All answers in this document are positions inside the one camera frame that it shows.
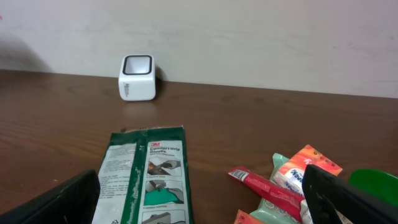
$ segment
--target wooden table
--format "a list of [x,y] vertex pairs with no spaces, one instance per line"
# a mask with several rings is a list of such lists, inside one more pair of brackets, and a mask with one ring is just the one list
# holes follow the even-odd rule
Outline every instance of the wooden table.
[[311,144],[344,168],[398,174],[398,100],[165,82],[154,101],[120,99],[116,78],[0,71],[0,213],[85,169],[111,132],[184,125],[196,223],[232,223],[260,197],[226,171],[269,177],[271,157]]

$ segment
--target orange and white package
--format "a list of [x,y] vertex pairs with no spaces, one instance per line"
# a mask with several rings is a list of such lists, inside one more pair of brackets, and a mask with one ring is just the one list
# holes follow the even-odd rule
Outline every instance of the orange and white package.
[[277,185],[293,190],[304,196],[302,182],[305,168],[309,164],[316,165],[333,175],[338,175],[343,170],[312,146],[306,145],[280,167],[271,179],[277,183]]
[[253,216],[238,210],[234,224],[265,224]]

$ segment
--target light green package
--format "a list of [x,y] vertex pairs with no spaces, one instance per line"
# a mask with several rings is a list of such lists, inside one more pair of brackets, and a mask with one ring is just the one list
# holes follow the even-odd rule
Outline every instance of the light green package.
[[[289,159],[282,156],[281,154],[275,153],[272,156],[272,161],[274,163],[274,170],[272,171],[271,176]],[[276,207],[273,203],[265,200],[264,198],[261,199],[260,205],[258,209],[250,215],[254,216],[255,218],[265,222],[266,224],[296,224],[299,223],[293,217],[291,217],[287,212],[283,211],[282,209]]]
[[92,224],[192,224],[182,127],[113,133]]

